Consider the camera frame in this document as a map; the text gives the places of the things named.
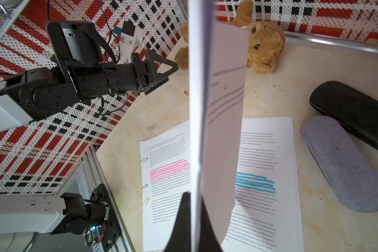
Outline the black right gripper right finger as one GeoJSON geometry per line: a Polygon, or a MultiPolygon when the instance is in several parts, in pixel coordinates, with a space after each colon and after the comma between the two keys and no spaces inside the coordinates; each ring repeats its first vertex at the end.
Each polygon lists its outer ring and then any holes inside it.
{"type": "Polygon", "coordinates": [[[200,229],[200,241],[198,245],[199,252],[222,252],[220,244],[214,234],[212,224],[202,198],[201,208],[201,229],[200,229]]]}

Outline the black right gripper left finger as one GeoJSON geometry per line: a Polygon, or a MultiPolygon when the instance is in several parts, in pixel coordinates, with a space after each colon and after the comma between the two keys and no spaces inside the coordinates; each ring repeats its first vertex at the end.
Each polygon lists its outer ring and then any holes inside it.
{"type": "Polygon", "coordinates": [[[191,194],[183,193],[165,252],[191,251],[191,194]]]}

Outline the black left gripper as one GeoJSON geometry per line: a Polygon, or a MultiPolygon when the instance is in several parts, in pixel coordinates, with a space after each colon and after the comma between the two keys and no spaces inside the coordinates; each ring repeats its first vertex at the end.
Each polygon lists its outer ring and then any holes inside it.
{"type": "Polygon", "coordinates": [[[168,82],[176,71],[177,63],[147,49],[146,62],[141,60],[138,53],[132,53],[131,63],[106,68],[105,75],[111,93],[120,95],[133,91],[137,96],[155,91],[168,82]]]}

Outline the yellow highlighted paper document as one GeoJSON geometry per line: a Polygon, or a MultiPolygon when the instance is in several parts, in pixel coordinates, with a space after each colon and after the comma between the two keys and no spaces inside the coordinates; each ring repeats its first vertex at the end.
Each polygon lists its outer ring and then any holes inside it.
{"type": "Polygon", "coordinates": [[[249,32],[215,19],[213,1],[189,1],[191,250],[202,209],[221,244],[235,205],[249,32]]]}

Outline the pink highlighted paper document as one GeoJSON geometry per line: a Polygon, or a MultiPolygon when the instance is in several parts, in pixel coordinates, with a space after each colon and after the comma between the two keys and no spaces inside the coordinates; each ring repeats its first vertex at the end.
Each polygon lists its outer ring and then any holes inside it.
{"type": "Polygon", "coordinates": [[[172,234],[183,193],[190,190],[190,123],[188,121],[140,143],[143,250],[165,249],[172,234]]]}

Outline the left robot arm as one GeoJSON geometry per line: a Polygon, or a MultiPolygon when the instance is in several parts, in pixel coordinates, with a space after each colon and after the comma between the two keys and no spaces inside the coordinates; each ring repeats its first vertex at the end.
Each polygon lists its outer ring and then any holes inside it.
{"type": "MultiPolygon", "coordinates": [[[[58,65],[12,75],[0,82],[0,132],[46,119],[79,102],[90,104],[110,94],[150,94],[178,70],[177,63],[154,51],[142,61],[131,54],[117,64],[113,50],[91,22],[48,21],[45,24],[58,65]]],[[[61,196],[0,196],[0,234],[73,233],[106,222],[110,202],[104,196],[85,200],[61,196]]]]}

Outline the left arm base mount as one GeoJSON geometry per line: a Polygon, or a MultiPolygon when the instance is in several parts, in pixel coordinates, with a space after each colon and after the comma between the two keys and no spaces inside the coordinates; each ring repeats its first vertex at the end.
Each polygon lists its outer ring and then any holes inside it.
{"type": "Polygon", "coordinates": [[[83,232],[85,244],[94,252],[117,252],[117,240],[122,232],[105,185],[98,185],[84,203],[89,218],[83,232]]]}

